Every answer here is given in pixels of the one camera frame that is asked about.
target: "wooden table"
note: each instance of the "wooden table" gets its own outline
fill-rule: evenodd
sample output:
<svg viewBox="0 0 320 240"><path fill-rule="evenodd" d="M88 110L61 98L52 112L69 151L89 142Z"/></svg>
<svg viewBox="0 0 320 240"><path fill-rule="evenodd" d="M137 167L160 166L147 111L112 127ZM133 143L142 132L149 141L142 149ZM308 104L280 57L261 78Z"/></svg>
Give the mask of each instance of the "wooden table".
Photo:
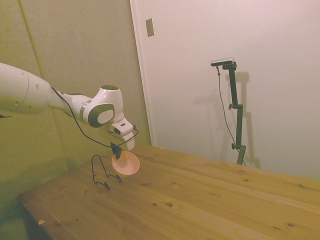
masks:
<svg viewBox="0 0 320 240"><path fill-rule="evenodd" d="M57 240L320 240L320 182L136 144L140 170L99 158L18 199ZM112 153L102 158L112 173Z"/></svg>

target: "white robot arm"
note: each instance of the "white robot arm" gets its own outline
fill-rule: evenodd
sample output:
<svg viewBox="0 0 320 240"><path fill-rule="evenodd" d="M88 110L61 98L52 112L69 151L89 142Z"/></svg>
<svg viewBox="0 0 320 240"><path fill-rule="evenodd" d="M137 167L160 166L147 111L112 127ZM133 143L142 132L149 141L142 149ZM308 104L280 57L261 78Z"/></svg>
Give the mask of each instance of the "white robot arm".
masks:
<svg viewBox="0 0 320 240"><path fill-rule="evenodd" d="M54 90L42 78L4 63L0 63L0 109L13 113L38 114L51 107L64 111L93 128L100 128L135 146L134 126L123 113L121 91L104 85L94 98L82 94L66 94Z"/></svg>

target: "black cable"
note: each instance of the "black cable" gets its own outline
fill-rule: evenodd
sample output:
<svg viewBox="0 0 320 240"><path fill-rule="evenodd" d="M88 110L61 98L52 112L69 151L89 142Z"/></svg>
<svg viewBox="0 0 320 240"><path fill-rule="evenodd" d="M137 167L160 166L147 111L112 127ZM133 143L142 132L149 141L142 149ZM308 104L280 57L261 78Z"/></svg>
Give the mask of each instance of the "black cable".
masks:
<svg viewBox="0 0 320 240"><path fill-rule="evenodd" d="M76 125L78 126L78 128L79 128L80 131L81 131L81 133L82 133L86 138L88 138L88 139L90 139L91 141L94 141L95 143L100 144L100 145L102 145L102 146L104 146L104 147L112 148L111 146L105 145L105 144L103 144L103 143L101 143L101 142L99 142L99 141L97 141L97 140L94 140L94 139L92 139L91 137L87 136L87 135L84 133L84 131L81 129L81 127L80 127L80 125L79 125L79 123L78 123L78 121L77 121L77 119L76 119L76 116L75 116L75 114L74 114L74 111L72 110L72 108L71 108L71 106L69 105L69 103L68 103L53 87L51 87L51 88L52 88L52 90L67 104L67 106L69 107L69 109L70 109L70 111L71 111L71 113L72 113L72 116L73 116L73 119L75 120ZM120 145L122 145L122 144L125 144L125 143L129 142L131 139L133 139L135 136L138 135L139 131L138 131L135 127L133 127L133 129L136 131L136 134L133 135L133 136L132 136L131 138L129 138L128 140L126 140L126 141L124 141L124 142L116 145L117 147L120 146Z"/></svg>
<svg viewBox="0 0 320 240"><path fill-rule="evenodd" d="M236 142L235 142L235 139L234 139L234 136L232 135L231 131L230 131L230 128L229 128L229 125L228 125L228 122L227 122L227 118L226 118L226 111L225 111L225 105L224 105L224 101L222 100L222 94L221 94L221 80L220 80L220 72L219 72L219 67L216 66L216 69L218 70L218 77L219 77L219 94L220 94L220 99L221 99L221 103L222 103L222 109L223 109L223 116L224 116L224 121L225 121L225 124L226 124L226 127L228 128L228 132L232 138L232 141L233 141L233 144L236 145Z"/></svg>

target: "orange bowl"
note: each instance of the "orange bowl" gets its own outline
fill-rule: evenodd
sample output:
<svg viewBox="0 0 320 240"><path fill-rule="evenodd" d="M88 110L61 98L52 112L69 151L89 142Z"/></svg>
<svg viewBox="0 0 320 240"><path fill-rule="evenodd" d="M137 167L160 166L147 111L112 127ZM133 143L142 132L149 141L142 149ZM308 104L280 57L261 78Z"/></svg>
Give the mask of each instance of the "orange bowl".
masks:
<svg viewBox="0 0 320 240"><path fill-rule="evenodd" d="M139 159L129 151L122 151L119 159L116 158L116 155L113 155L111 164L114 172L123 178L130 177L140 168Z"/></svg>

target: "wire stand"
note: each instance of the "wire stand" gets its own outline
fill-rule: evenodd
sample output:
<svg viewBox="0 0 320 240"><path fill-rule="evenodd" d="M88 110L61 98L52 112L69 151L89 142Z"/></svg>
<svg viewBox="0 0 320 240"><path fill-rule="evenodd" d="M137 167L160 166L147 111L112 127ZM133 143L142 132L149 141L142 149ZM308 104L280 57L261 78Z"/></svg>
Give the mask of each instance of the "wire stand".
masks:
<svg viewBox="0 0 320 240"><path fill-rule="evenodd" d="M119 181L120 183L122 182L122 180L121 180L121 178L120 178L120 176L119 176L118 174L116 174L115 176L114 176L114 175L111 175L111 174L107 174L106 168L105 168L105 166L104 166L104 163L102 162L101 157L100 157L99 155L94 155L94 156L92 157L92 159L91 159L91 165L92 165L92 178L93 178L93 182L94 182L94 184L101 184L101 185L104 185L108 190L110 190L110 187L109 187L109 185L108 185L106 182L101 183L101 182L99 182L99 181L95 181L95 173L94 173L94 157L97 157L97 156L98 156L98 157L99 157L99 159L100 159L100 162L101 162L102 167L103 167L103 169L104 169L105 175L106 175L107 177L109 177L109 176L114 177L114 178L118 179L118 181Z"/></svg>

